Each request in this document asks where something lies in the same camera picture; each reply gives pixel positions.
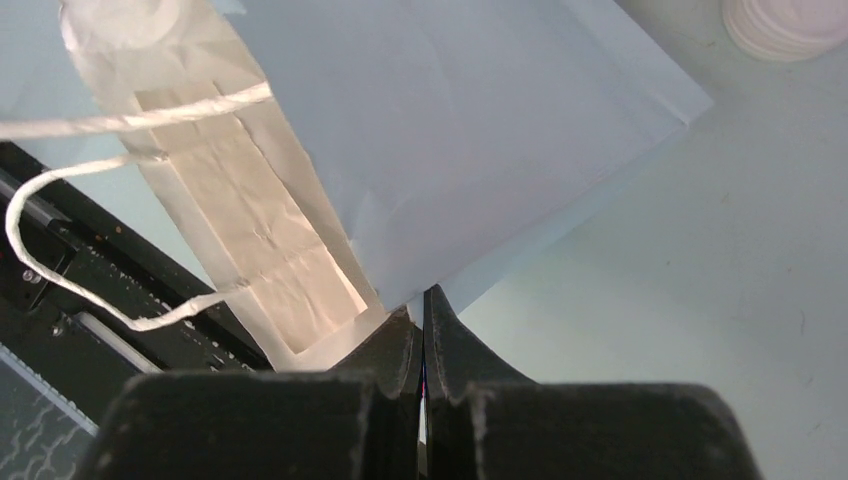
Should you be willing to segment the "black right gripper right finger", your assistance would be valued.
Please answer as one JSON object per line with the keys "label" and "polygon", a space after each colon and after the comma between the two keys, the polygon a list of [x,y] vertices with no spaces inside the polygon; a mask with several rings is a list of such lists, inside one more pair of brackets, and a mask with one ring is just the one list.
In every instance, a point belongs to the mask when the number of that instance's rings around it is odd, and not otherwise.
{"label": "black right gripper right finger", "polygon": [[758,479],[732,410],[693,383],[531,380],[423,298],[432,479]]}

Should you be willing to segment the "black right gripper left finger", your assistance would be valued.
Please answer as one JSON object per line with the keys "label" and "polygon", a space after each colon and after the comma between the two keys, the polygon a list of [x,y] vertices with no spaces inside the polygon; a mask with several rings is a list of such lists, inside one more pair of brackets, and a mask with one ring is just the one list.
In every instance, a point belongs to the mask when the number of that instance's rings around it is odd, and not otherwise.
{"label": "black right gripper left finger", "polygon": [[324,372],[131,379],[80,479],[415,479],[423,333],[389,317]]}

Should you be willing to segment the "white paper bag with handles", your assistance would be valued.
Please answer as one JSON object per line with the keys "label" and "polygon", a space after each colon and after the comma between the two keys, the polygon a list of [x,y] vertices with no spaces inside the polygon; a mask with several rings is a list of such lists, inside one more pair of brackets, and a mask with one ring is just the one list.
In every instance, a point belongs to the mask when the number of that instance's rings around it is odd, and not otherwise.
{"label": "white paper bag with handles", "polygon": [[15,196],[136,169],[214,286],[138,331],[218,303],[278,370],[325,370],[388,318],[266,77],[209,1],[5,1],[1,136],[48,166]]}

